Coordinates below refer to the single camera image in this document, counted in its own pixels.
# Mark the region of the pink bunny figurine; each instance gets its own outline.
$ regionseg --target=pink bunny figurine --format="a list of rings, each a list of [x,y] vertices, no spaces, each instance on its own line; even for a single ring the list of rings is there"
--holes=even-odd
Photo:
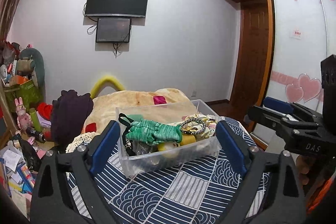
[[[26,108],[23,105],[22,98],[19,101],[15,98],[16,114],[17,114],[17,125],[21,129],[22,133],[26,133],[26,129],[32,126],[32,120],[28,113],[26,113]]]

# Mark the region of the blue patterned bedsheet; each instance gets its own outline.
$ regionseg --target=blue patterned bedsheet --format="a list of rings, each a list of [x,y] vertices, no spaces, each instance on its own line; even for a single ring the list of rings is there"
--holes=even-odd
[[[227,117],[224,120],[248,145],[256,145],[239,122]],[[179,166],[126,178],[116,145],[95,181],[122,223],[208,224],[225,210],[241,179],[232,171],[223,150]],[[264,173],[247,217],[257,213],[267,181],[268,174]],[[90,217],[72,174],[68,183],[79,212]]]

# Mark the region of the metal screw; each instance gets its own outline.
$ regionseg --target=metal screw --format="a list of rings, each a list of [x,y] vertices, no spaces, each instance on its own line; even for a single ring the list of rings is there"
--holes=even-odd
[[[77,151],[79,152],[84,152],[86,150],[86,146],[85,145],[80,145],[77,147]]]
[[[256,147],[255,145],[252,145],[252,146],[250,146],[249,147],[249,150],[251,151],[251,152],[258,152],[259,151],[259,148],[258,147]]]
[[[291,155],[291,153],[287,150],[282,151],[282,153],[285,157],[290,157],[290,155]]]
[[[46,156],[47,157],[51,157],[52,155],[54,154],[54,151],[53,150],[48,150],[47,152],[46,152]]]

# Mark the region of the green bottle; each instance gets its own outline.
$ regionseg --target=green bottle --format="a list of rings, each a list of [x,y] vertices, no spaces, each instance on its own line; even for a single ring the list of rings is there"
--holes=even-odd
[[[36,131],[42,132],[42,126],[40,124],[39,118],[37,116],[36,110],[34,108],[29,109],[31,121],[33,122],[33,126]]]

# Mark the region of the pink heart decal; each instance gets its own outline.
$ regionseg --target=pink heart decal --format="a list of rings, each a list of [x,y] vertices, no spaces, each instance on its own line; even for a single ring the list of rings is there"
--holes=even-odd
[[[310,79],[307,74],[301,74],[298,79],[299,86],[302,87],[302,90],[304,92],[303,101],[305,103],[320,94],[322,86],[319,79]]]
[[[285,91],[290,103],[297,103],[303,98],[303,89],[293,84],[286,85]]]

